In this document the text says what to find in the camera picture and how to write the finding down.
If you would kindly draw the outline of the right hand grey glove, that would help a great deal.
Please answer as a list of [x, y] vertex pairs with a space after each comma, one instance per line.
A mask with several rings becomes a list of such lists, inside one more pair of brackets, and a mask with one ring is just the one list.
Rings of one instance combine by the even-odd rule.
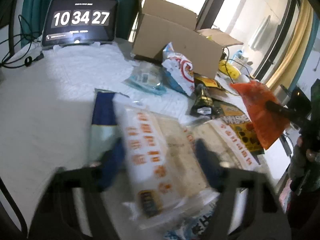
[[305, 148], [303, 137], [297, 139], [289, 165], [290, 189], [297, 195], [319, 189], [319, 152]]

